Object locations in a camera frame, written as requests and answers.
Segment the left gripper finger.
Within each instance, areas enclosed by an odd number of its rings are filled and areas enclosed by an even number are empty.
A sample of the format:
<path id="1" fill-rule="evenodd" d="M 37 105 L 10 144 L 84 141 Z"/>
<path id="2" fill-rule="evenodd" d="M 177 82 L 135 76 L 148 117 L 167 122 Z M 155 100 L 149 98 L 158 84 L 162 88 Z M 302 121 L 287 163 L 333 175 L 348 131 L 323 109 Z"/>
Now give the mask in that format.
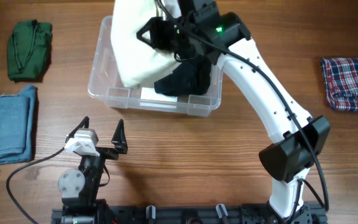
<path id="1" fill-rule="evenodd" d="M 120 119 L 116 130 L 113 134 L 113 137 L 111 139 L 111 142 L 114 144 L 114 150 L 118 154 L 127 154 L 128 151 L 128 145 L 126 141 L 126 136 L 124 132 L 124 120 Z"/>
<path id="2" fill-rule="evenodd" d="M 80 128 L 89 128 L 89 123 L 90 123 L 90 119 L 88 116 L 85 116 L 82 121 L 79 123 L 79 125 L 74 128 L 67 136 L 65 141 L 68 142 L 68 140 L 70 138 L 73 138 L 75 133 L 77 132 L 77 130 L 79 130 Z"/>

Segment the black cloth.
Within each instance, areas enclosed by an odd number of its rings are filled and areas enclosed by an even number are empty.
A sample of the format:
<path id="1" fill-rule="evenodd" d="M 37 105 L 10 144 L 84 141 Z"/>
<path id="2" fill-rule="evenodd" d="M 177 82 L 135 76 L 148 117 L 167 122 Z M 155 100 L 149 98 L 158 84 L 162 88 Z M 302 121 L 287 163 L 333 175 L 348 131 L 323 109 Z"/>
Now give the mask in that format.
<path id="1" fill-rule="evenodd" d="M 165 96 L 203 95 L 211 84 L 211 62 L 197 57 L 181 63 L 166 77 L 154 82 L 156 93 Z"/>

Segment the cream white cloth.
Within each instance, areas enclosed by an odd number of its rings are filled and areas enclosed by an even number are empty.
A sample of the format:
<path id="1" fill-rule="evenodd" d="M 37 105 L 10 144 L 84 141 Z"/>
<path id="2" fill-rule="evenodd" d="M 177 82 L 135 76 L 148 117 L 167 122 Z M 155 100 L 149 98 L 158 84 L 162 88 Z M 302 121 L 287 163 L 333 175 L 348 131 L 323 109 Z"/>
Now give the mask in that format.
<path id="1" fill-rule="evenodd" d="M 137 39 L 136 33 L 153 17 L 167 18 L 154 0 L 116 0 L 114 3 L 111 45 L 126 88 L 151 85 L 180 65 L 172 53 L 154 50 Z"/>

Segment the clear plastic storage container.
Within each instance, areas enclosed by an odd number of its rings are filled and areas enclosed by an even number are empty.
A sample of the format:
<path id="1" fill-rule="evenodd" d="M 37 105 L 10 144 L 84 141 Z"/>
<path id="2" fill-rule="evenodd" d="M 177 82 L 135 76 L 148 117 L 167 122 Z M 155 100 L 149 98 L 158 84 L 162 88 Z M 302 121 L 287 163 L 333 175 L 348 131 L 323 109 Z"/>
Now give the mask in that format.
<path id="1" fill-rule="evenodd" d="M 177 102 L 142 100 L 141 89 L 126 88 L 122 84 L 111 45 L 112 16 L 101 23 L 98 44 L 88 83 L 88 94 L 110 108 L 154 110 L 208 116 L 219 108 L 222 98 L 223 72 L 211 69 L 211 84 L 205 95 L 178 96 Z"/>

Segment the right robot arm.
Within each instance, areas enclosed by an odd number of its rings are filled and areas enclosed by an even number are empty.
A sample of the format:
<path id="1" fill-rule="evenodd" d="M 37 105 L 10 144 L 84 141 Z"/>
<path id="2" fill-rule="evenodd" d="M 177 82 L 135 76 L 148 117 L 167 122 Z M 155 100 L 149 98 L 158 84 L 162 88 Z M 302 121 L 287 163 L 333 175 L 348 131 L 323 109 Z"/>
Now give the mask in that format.
<path id="1" fill-rule="evenodd" d="M 181 62 L 194 56 L 209 60 L 240 89 L 262 121 L 271 145 L 259 152 L 273 180 L 267 202 L 267 223 L 319 223 L 329 210 L 327 194 L 312 206 L 302 199 L 312 167 L 318 160 L 330 125 L 324 116 L 312 117 L 284 89 L 259 53 L 239 16 L 220 14 L 214 1 L 180 1 L 181 15 L 168 11 L 150 18 L 136 33 L 155 50 L 174 54 Z"/>

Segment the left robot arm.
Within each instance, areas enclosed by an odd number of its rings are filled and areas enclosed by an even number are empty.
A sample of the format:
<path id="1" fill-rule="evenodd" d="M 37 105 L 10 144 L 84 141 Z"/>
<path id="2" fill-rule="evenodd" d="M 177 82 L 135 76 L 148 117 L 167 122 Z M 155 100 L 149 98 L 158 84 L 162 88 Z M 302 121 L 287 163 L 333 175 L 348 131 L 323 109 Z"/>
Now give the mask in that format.
<path id="1" fill-rule="evenodd" d="M 63 207 L 54 210 L 52 223 L 118 223 L 117 216 L 105 199 L 97 199 L 102 175 L 108 174 L 107 160 L 116 161 L 120 154 L 127 154 L 128 145 L 124 133 L 124 120 L 118 121 L 111 139 L 113 147 L 99 147 L 96 131 L 89 128 L 90 119 L 84 117 L 65 140 L 64 150 L 81 157 L 76 169 L 65 171 L 58 180 Z"/>

